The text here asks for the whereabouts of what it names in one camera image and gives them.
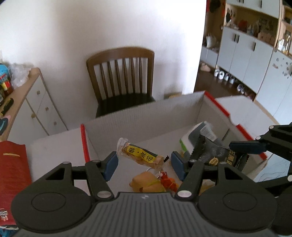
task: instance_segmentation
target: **white drawer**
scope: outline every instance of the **white drawer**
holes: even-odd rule
[[[38,112],[39,106],[41,105],[41,100],[43,99],[46,92],[46,88],[43,84],[41,76],[39,76],[30,89],[28,95],[26,96],[27,101],[34,110],[35,113]]]
[[[55,107],[53,106],[53,103],[50,100],[47,92],[45,93],[41,102],[37,112],[37,117],[49,135],[54,135],[66,131],[66,127],[55,110]]]
[[[38,122],[37,118],[32,115],[32,110],[27,101],[24,100],[13,122],[7,140],[29,146],[33,141],[46,137],[46,132]]]

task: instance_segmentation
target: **floor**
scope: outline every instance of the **floor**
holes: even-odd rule
[[[231,85],[229,82],[224,80],[219,80],[214,77],[212,72],[199,71],[197,75],[195,91],[208,91],[214,98],[231,96],[231,95],[241,95],[240,92],[236,90],[237,85]]]

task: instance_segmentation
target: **dresser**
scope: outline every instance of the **dresser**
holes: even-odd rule
[[[17,144],[30,145],[33,141],[67,131],[39,68],[33,68],[28,81],[16,88],[5,101],[13,98],[14,104],[5,114],[10,117],[8,126],[0,136]]]

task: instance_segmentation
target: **red paper bag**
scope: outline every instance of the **red paper bag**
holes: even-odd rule
[[[0,142],[0,226],[15,225],[10,205],[20,191],[31,184],[25,145]]]

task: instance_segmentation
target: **wooden countertop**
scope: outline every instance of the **wooden countertop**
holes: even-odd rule
[[[0,136],[0,141],[7,140],[9,132],[11,130],[12,124],[16,118],[16,115],[27,96],[28,92],[30,91],[31,87],[37,80],[38,76],[41,74],[41,71],[39,68],[32,68],[28,77],[28,81],[23,84],[21,87],[16,88],[6,99],[5,103],[0,107],[0,112],[3,110],[4,105],[9,100],[9,98],[13,98],[14,104],[11,106],[11,108],[8,110],[8,112],[5,114],[5,116],[10,115],[11,118],[8,123],[8,127],[4,131],[4,133]]]

